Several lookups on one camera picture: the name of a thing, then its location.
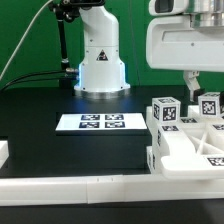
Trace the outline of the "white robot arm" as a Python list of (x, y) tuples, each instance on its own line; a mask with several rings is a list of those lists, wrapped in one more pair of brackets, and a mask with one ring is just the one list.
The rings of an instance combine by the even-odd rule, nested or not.
[[(150, 0), (154, 19), (146, 34), (146, 60), (154, 69), (182, 70), (195, 101), (203, 93), (201, 71), (224, 72), (224, 0)], [(105, 7), (82, 7), (83, 61), (75, 90), (108, 98), (127, 92), (119, 57), (119, 23)]]

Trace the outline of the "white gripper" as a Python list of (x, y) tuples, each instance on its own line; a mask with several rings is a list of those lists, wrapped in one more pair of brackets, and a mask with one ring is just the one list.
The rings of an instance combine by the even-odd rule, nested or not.
[(185, 71), (190, 101), (204, 93), (199, 71), (224, 71), (224, 0), (150, 0), (146, 35), (151, 68)]

